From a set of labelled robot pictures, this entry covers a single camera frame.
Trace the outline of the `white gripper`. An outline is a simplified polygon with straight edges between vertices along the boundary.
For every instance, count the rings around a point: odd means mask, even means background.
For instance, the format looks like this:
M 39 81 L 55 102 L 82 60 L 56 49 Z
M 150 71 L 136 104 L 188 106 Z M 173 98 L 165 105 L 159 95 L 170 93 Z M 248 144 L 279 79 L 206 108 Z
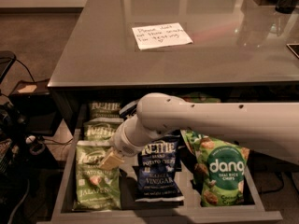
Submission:
M 125 121 L 113 134 L 110 143 L 117 152 L 111 149 L 101 160 L 99 168 L 102 170 L 112 170 L 123 164 L 121 155 L 133 157 L 139 153 L 147 144 L 145 129 L 139 121 Z

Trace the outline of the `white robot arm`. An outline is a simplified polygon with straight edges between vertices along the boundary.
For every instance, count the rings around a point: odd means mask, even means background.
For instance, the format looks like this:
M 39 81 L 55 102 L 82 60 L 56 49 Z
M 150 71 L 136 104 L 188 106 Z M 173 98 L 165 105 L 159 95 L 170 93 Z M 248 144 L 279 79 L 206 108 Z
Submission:
M 174 130 L 191 130 L 268 156 L 299 164 L 299 104 L 190 103 L 163 93 L 149 93 L 136 114 L 108 140 L 111 149 L 100 167 L 111 170 L 146 144 Z

